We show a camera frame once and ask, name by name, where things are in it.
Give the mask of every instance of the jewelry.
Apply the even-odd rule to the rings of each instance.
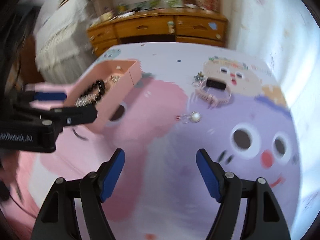
[[[91,92],[94,89],[98,89],[98,93],[92,93]],[[75,106],[81,107],[81,106],[87,106],[87,105],[96,105],[97,102],[99,102],[102,98],[102,96],[105,95],[107,92],[107,88],[105,86],[105,82],[103,80],[97,80],[95,83],[92,83],[92,86],[89,87],[76,101]]]
[[[204,91],[205,87],[206,87],[206,82],[203,82],[201,85],[201,88],[196,89],[196,95],[199,96],[202,100],[208,102],[208,104],[211,105],[211,107],[217,107],[219,104],[225,105],[229,103],[232,92],[228,85],[225,86],[225,90],[229,93],[229,96],[227,98],[217,98],[216,96],[205,92]]]
[[[196,76],[193,77],[195,81],[192,83],[193,87],[199,87],[202,84],[202,81],[204,80],[204,75],[202,72],[198,72]]]
[[[119,81],[119,79],[121,78],[121,76],[110,76],[110,79],[113,81],[113,83],[114,84],[116,84],[118,81]]]
[[[196,123],[196,122],[200,122],[202,116],[200,113],[198,112],[192,112],[190,115],[186,115],[186,114],[183,114],[183,115],[178,115],[176,117],[176,119],[178,121],[180,120],[186,120],[186,122],[184,123],[189,123],[189,122],[193,122],[193,123]]]
[[[194,79],[195,79],[196,82],[204,80],[203,73],[202,72],[198,72],[198,74],[196,76],[194,76]]]

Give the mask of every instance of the pink watch strap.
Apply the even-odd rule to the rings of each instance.
[[[199,89],[196,89],[196,95],[199,96],[202,100],[208,102],[208,104],[211,105],[212,107],[217,107],[219,104],[225,105],[229,103],[232,92],[228,85],[226,86],[225,90],[229,93],[229,96],[226,98],[217,98],[216,96],[211,95],[204,91],[204,87],[206,87],[205,84],[206,84],[206,81],[203,81],[201,84],[201,87]]]

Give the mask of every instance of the screw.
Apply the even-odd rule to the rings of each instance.
[[[52,125],[52,121],[51,120],[43,120],[42,124],[45,126],[49,126],[49,125]]]
[[[232,179],[235,175],[234,175],[232,172],[227,171],[227,172],[225,173],[225,176],[226,176],[228,179]]]
[[[259,182],[260,184],[265,184],[265,183],[266,183],[266,180],[265,180],[264,178],[259,178],[259,179],[258,179],[258,182]]]
[[[61,183],[63,183],[63,181],[64,181],[64,178],[57,178],[56,179],[57,184],[61,184]]]
[[[89,177],[90,179],[94,179],[95,177],[97,177],[97,173],[96,173],[95,171],[92,171],[92,172],[90,172],[90,173],[88,174],[88,177]]]

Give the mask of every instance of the yellow cartoon character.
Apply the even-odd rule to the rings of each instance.
[[[275,104],[283,106],[285,108],[288,107],[280,87],[263,86],[262,90],[264,92],[264,95],[271,99]]]
[[[204,64],[203,74],[221,79],[233,93],[257,96],[262,93],[260,79],[247,67],[226,60],[209,60]]]

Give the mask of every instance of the blue gripper pad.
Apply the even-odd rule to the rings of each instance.
[[[197,151],[196,163],[210,196],[221,203],[224,189],[223,169],[211,160],[205,149]]]
[[[109,163],[110,167],[107,174],[104,176],[100,199],[105,202],[107,198],[111,197],[112,192],[116,186],[122,168],[124,166],[125,155],[122,149],[116,150],[111,157]]]
[[[34,100],[39,101],[64,101],[66,100],[67,95],[62,92],[36,92]]]

